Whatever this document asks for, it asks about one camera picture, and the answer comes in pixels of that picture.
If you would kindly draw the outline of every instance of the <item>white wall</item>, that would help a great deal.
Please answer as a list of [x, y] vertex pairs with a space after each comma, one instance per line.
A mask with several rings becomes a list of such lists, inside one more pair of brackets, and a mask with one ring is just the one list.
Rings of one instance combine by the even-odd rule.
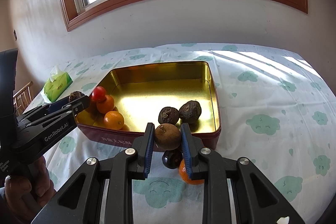
[[[14, 39], [14, 30], [10, 25], [10, 16], [8, 12], [8, 0], [0, 0], [0, 52], [10, 48], [16, 48], [17, 44]], [[31, 75], [27, 72], [22, 56], [19, 54], [16, 63], [16, 82], [15, 91], [21, 89], [25, 84], [32, 80]]]
[[9, 0], [23, 58], [41, 85], [50, 67], [103, 52], [167, 43], [229, 42], [299, 53], [336, 92], [336, 0], [306, 15], [269, 0], [147, 0], [67, 32], [59, 0]]

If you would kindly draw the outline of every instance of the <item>tablecloth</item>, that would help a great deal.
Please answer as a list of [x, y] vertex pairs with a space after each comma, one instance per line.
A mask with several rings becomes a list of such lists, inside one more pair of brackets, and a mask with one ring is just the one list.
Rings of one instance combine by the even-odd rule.
[[[336, 191], [336, 97], [298, 54], [224, 43], [105, 53], [59, 65], [73, 79], [61, 98], [75, 90], [89, 95], [113, 68], [188, 60], [208, 62], [216, 82], [222, 123], [216, 151], [230, 159], [251, 159], [304, 221], [315, 223]], [[38, 95], [29, 109], [43, 104]], [[73, 130], [45, 154], [55, 189], [87, 158], [103, 160], [122, 149]], [[133, 182], [134, 223], [201, 223], [203, 186], [184, 183], [161, 157], [154, 152], [148, 179]]]

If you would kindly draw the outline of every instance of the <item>blue gripper pad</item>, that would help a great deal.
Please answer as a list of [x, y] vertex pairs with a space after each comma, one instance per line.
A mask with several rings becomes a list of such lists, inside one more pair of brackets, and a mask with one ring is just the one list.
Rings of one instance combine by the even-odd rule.
[[184, 124], [181, 126], [181, 133], [182, 133], [182, 151], [183, 151], [185, 170], [188, 174], [188, 177], [190, 178], [193, 171], [192, 171], [192, 157], [187, 141], [187, 135], [190, 135], [191, 138], [189, 138], [189, 140], [191, 139], [191, 141], [193, 140], [192, 139], [193, 137], [191, 135], [188, 124], [187, 126], [185, 126]]
[[51, 103], [49, 105], [48, 113], [51, 114], [53, 112], [56, 112], [56, 111], [62, 109], [62, 106], [66, 105], [67, 103], [69, 103], [69, 97], [65, 97], [61, 100], [58, 100], [54, 103]]
[[146, 153], [144, 157], [144, 177], [147, 178], [148, 174], [151, 170], [152, 156], [153, 156], [153, 148], [154, 148], [154, 125], [152, 124], [152, 128], [150, 129], [150, 134], [148, 138]]

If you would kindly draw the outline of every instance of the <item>dried plum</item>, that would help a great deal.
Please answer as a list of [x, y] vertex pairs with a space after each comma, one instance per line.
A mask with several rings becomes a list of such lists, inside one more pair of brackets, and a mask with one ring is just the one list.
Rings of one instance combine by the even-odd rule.
[[165, 167], [169, 169], [176, 169], [180, 166], [182, 159], [183, 156], [180, 150], [167, 150], [163, 153], [162, 163]]
[[80, 91], [71, 92], [71, 94], [69, 95], [69, 103], [83, 96], [85, 96], [85, 94]]
[[179, 129], [170, 124], [159, 125], [154, 132], [154, 140], [157, 146], [163, 150], [174, 150], [181, 144], [182, 135]]
[[202, 108], [199, 102], [189, 101], [185, 103], [178, 111], [182, 122], [195, 123], [202, 113]]
[[170, 123], [175, 125], [179, 121], [179, 111], [174, 107], [164, 107], [159, 114], [158, 122], [160, 124]]

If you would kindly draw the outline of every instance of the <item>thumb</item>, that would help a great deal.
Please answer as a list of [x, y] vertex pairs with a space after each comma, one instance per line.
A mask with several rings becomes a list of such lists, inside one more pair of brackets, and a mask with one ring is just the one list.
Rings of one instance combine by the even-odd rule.
[[18, 200], [31, 191], [30, 181], [21, 176], [7, 176], [5, 179], [5, 195], [7, 200]]
[[28, 209], [22, 196], [31, 191], [30, 181], [21, 176], [7, 176], [5, 179], [5, 197], [9, 209], [25, 220], [31, 221], [34, 214]]

